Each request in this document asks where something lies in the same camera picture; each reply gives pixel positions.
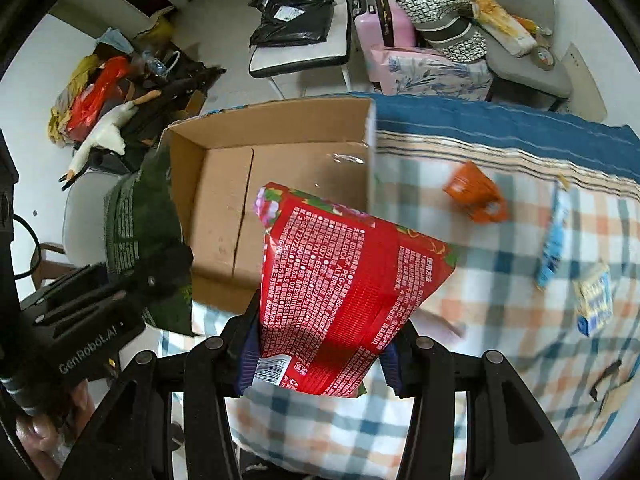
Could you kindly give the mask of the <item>person's left hand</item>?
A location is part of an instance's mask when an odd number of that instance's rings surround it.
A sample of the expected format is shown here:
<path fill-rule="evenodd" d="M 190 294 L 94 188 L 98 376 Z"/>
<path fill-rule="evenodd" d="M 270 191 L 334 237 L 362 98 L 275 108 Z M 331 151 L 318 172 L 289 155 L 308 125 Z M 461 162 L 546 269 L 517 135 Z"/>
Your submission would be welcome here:
<path fill-rule="evenodd" d="M 70 433 L 77 439 L 94 413 L 94 402 L 89 392 L 89 383 L 84 380 L 70 393 L 73 401 Z M 56 479 L 61 466 L 53 457 L 53 450 L 58 448 L 62 437 L 55 424 L 45 414 L 34 417 L 19 417 L 16 420 L 16 434 L 23 448 L 42 475 L 43 479 Z"/>

